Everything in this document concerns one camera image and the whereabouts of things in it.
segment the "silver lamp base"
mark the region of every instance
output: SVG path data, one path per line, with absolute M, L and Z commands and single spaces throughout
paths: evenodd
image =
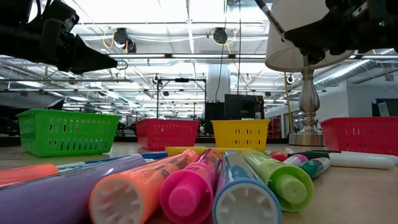
M 295 146 L 325 146 L 325 141 L 322 133 L 292 133 L 289 135 L 289 144 Z

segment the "computer monitor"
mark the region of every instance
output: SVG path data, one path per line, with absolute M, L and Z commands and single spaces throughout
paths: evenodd
M 225 119 L 264 119 L 264 100 L 262 96 L 225 94 Z

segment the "green plastic basket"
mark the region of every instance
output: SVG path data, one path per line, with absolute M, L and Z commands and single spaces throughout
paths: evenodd
M 119 116 L 31 109 L 18 115 L 22 149 L 39 157 L 109 152 Z

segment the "lamp shade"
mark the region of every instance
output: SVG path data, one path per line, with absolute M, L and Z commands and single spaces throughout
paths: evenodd
M 285 31 L 319 21 L 329 9 L 322 0 L 275 0 L 272 13 Z M 351 56 L 354 51 L 346 51 L 341 55 L 330 55 L 312 65 L 312 68 L 323 68 L 341 62 Z M 282 41 L 273 25 L 269 28 L 267 45 L 267 67 L 281 72 L 300 72 L 303 65 L 303 55 L 291 41 Z

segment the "plastic basket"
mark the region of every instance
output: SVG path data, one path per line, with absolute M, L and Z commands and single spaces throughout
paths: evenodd
M 211 121 L 217 147 L 251 147 L 263 151 L 270 120 Z
M 162 151 L 167 146 L 193 146 L 200 121 L 143 119 L 137 121 L 138 144 Z
M 56 110 L 18 115 L 22 149 L 39 157 L 109 152 L 119 116 Z
M 329 150 L 398 156 L 398 117 L 332 118 L 321 127 Z

